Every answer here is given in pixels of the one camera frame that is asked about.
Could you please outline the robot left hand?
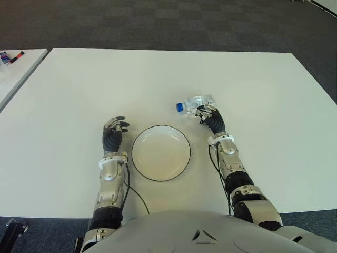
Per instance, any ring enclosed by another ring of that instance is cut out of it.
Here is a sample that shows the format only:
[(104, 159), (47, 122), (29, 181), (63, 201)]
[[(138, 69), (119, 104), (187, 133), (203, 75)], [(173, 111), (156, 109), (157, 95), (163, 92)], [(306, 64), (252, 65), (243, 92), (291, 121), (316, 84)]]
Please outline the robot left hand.
[(102, 146), (104, 155), (108, 153), (119, 153), (123, 133), (128, 132), (129, 123), (125, 122), (124, 116), (109, 119), (103, 126)]

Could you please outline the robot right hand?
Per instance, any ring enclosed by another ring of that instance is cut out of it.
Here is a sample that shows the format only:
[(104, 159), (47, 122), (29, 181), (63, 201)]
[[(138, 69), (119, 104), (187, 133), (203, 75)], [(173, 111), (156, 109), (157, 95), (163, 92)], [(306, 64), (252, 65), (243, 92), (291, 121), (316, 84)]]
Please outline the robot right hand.
[(214, 135), (225, 133), (225, 123), (219, 110), (212, 105), (197, 107), (195, 116), (200, 118), (200, 124), (206, 124)]

